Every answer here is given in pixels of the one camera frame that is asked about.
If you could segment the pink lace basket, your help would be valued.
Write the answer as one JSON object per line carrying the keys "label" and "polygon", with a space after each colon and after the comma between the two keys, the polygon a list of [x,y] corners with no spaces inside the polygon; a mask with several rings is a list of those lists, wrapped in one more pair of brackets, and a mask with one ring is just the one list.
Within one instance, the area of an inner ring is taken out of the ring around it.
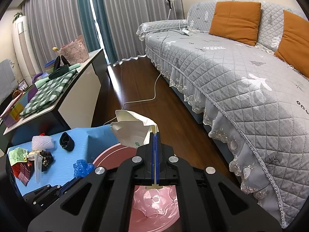
{"label": "pink lace basket", "polygon": [[57,54],[64,56],[69,64],[83,63],[89,58],[88,49],[82,35],[62,46]]}

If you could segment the clear straw packet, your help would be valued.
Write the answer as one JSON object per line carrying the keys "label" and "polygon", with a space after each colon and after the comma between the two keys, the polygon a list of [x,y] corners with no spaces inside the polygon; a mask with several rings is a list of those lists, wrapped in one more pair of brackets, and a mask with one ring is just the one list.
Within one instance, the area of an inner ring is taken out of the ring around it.
{"label": "clear straw packet", "polygon": [[40,154],[40,151],[37,151],[35,153],[35,179],[36,183],[41,182],[41,173],[42,173],[42,155]]}

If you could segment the white standing air conditioner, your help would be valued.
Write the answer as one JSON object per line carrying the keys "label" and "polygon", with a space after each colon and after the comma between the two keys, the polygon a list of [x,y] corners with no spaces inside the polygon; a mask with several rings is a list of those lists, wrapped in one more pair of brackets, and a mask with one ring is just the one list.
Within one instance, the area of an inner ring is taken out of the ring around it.
{"label": "white standing air conditioner", "polygon": [[28,85],[32,85],[32,78],[41,72],[41,68],[32,47],[26,16],[19,16],[12,24],[12,38],[23,78]]}

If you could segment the orange cushion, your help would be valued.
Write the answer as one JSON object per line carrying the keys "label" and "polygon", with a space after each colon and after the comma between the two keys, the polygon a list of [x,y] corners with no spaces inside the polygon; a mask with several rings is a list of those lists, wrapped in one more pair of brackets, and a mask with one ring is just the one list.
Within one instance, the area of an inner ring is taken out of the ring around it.
{"label": "orange cushion", "polygon": [[209,34],[254,46],[260,16],[260,2],[217,2]]}
{"label": "orange cushion", "polygon": [[283,34],[274,55],[308,78],[309,23],[287,10],[283,15]]}

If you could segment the teal curtain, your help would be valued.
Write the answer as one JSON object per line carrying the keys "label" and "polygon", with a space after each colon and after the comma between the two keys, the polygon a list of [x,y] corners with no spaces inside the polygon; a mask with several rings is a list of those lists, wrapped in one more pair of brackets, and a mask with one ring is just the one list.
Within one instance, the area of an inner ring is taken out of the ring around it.
{"label": "teal curtain", "polygon": [[90,51],[102,48],[109,63],[118,61],[104,0],[77,0],[84,38]]}

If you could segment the colourful storage box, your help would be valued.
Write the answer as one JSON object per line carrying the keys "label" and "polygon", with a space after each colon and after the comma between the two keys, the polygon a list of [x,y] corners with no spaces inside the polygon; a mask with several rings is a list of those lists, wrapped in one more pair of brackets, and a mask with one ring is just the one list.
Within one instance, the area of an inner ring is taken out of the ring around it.
{"label": "colourful storage box", "polygon": [[7,128],[11,127],[20,120],[20,114],[38,92],[37,87],[33,84],[24,92],[15,97],[8,107],[1,114],[1,120],[4,122]]}

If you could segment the orange cushion far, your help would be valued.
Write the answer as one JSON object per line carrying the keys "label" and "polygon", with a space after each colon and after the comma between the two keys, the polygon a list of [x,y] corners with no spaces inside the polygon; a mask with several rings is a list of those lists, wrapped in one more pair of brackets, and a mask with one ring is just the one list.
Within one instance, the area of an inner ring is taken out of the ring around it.
{"label": "orange cushion far", "polygon": [[308,78],[309,23],[287,10],[283,15],[283,34],[274,55]]}

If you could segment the white crushed paper carton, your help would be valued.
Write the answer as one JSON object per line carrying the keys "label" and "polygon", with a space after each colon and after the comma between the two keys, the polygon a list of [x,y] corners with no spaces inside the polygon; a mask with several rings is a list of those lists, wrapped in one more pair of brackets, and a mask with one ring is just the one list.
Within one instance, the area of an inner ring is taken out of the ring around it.
{"label": "white crushed paper carton", "polygon": [[150,173],[152,185],[149,189],[161,189],[159,186],[159,148],[158,125],[145,116],[127,110],[116,110],[116,122],[110,128],[121,145],[140,148],[150,145]]}

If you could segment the beige tissue pack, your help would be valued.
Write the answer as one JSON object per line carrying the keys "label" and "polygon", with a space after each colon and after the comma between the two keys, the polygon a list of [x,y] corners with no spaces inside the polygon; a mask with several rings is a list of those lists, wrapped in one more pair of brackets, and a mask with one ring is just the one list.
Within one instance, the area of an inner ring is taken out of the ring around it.
{"label": "beige tissue pack", "polygon": [[28,153],[27,160],[35,161],[35,158],[37,158],[38,156],[40,156],[40,150],[33,150]]}

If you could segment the black bag with green band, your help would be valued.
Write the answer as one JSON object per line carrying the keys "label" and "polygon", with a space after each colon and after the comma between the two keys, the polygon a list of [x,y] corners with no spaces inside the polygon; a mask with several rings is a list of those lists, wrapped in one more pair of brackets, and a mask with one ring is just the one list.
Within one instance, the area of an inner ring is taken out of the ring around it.
{"label": "black bag with green band", "polygon": [[59,78],[66,73],[69,72],[69,67],[70,67],[69,61],[65,58],[63,55],[57,56],[55,63],[54,63],[54,68],[53,72],[48,76],[49,80],[53,80],[55,78]]}

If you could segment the blue table mat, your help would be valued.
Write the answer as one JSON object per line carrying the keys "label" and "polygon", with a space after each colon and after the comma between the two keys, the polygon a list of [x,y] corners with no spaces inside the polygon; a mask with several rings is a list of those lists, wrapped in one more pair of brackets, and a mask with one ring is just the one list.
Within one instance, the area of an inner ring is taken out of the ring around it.
{"label": "blue table mat", "polygon": [[73,179],[73,165],[77,160],[83,159],[92,163],[103,151],[119,143],[112,133],[110,125],[75,128],[68,130],[67,133],[74,141],[74,149],[69,152],[60,146],[61,133],[52,135],[54,148],[51,149],[51,154],[54,161],[48,170],[42,173],[39,183],[36,182],[34,175],[31,176],[27,185],[23,185],[19,179],[16,179],[16,184],[22,195],[48,184],[51,186],[64,185]]}

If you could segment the white foam net sleeve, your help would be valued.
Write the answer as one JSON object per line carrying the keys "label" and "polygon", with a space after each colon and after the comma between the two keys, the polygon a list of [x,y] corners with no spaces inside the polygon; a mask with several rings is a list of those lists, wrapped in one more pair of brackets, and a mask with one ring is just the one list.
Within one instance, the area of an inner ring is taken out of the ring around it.
{"label": "white foam net sleeve", "polygon": [[47,150],[54,148],[54,140],[50,136],[33,136],[31,141],[32,150]]}

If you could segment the pink trash bin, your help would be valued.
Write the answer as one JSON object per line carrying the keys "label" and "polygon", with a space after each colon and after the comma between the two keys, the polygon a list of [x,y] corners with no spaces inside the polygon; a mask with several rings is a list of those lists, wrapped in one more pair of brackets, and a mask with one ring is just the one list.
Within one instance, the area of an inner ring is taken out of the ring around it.
{"label": "pink trash bin", "polygon": [[[106,169],[116,168],[136,152],[137,149],[118,143],[98,155],[93,164]],[[135,186],[129,231],[176,231],[179,218],[175,186],[160,189]]]}

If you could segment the stacked plastic bowls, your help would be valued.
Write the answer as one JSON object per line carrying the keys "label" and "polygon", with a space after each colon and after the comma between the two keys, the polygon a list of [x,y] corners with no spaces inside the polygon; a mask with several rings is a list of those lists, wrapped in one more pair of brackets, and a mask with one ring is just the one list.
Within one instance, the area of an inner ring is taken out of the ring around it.
{"label": "stacked plastic bowls", "polygon": [[55,64],[55,59],[45,64],[44,68],[47,74],[51,74],[54,71],[54,64]]}

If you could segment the blue plastic bag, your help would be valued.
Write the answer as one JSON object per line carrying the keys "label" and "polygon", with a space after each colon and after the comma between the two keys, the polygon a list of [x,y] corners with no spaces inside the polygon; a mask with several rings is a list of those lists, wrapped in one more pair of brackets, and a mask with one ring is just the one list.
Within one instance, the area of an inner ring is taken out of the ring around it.
{"label": "blue plastic bag", "polygon": [[74,177],[86,177],[90,174],[95,166],[92,163],[87,163],[85,160],[77,160],[76,163],[73,164],[74,168]]}

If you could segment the grey covered television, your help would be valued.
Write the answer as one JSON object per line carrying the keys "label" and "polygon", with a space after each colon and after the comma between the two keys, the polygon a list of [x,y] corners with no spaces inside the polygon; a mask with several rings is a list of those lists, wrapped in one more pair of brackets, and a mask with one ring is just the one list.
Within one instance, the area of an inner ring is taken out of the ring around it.
{"label": "grey covered television", "polygon": [[3,60],[0,65],[0,103],[3,103],[13,89],[18,87],[18,83],[10,59]]}

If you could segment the orange cushion near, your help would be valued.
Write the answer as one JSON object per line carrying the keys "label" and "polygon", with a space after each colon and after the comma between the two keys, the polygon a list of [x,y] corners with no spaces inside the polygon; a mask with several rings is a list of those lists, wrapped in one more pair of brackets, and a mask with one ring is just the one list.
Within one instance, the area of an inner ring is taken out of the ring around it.
{"label": "orange cushion near", "polygon": [[209,34],[254,46],[260,16],[260,2],[217,2]]}

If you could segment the green checkered cloth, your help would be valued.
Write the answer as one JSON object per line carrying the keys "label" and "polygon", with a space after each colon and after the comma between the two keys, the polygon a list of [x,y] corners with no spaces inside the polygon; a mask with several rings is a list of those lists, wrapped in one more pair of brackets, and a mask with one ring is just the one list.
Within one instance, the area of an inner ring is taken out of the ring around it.
{"label": "green checkered cloth", "polygon": [[68,84],[76,74],[76,69],[67,74],[47,81],[34,95],[30,102],[19,114],[21,118],[26,118],[34,113],[43,111],[58,99],[61,93],[68,87]]}

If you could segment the dark cabinet with white top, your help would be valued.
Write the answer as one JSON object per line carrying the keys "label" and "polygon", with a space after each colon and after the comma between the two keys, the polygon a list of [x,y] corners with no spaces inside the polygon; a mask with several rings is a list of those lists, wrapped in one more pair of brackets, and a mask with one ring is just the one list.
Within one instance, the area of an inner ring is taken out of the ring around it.
{"label": "dark cabinet with white top", "polygon": [[54,103],[4,131],[8,144],[20,145],[42,133],[51,136],[74,128],[91,127],[101,89],[97,72],[105,72],[106,69],[103,49],[90,52],[89,58],[77,68],[68,87]]}

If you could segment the black scrunchie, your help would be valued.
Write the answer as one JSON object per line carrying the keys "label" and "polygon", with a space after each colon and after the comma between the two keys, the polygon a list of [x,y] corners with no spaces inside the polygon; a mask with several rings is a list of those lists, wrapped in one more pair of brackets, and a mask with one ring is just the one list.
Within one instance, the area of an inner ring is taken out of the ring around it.
{"label": "black scrunchie", "polygon": [[40,152],[40,155],[42,156],[42,169],[41,169],[41,171],[45,172],[50,167],[50,165],[53,163],[54,158],[53,158],[50,151],[43,151],[42,150]]}

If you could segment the green snack pouch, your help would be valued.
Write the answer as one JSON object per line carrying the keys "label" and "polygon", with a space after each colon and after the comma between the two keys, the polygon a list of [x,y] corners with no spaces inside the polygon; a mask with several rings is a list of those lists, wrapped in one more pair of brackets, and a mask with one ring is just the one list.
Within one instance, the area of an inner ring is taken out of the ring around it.
{"label": "green snack pouch", "polygon": [[13,166],[16,163],[25,163],[27,162],[28,150],[17,147],[9,151],[9,161],[10,165]]}

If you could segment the grey quilted sofa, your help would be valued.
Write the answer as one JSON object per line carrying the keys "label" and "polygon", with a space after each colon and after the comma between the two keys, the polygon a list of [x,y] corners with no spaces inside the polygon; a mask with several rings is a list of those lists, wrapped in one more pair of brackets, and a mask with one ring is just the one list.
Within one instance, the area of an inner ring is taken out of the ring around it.
{"label": "grey quilted sofa", "polygon": [[225,143],[229,169],[284,229],[308,203],[308,78],[275,56],[286,7],[261,3],[254,46],[209,34],[216,1],[194,4],[187,19],[142,23],[137,36],[154,66],[209,137]]}

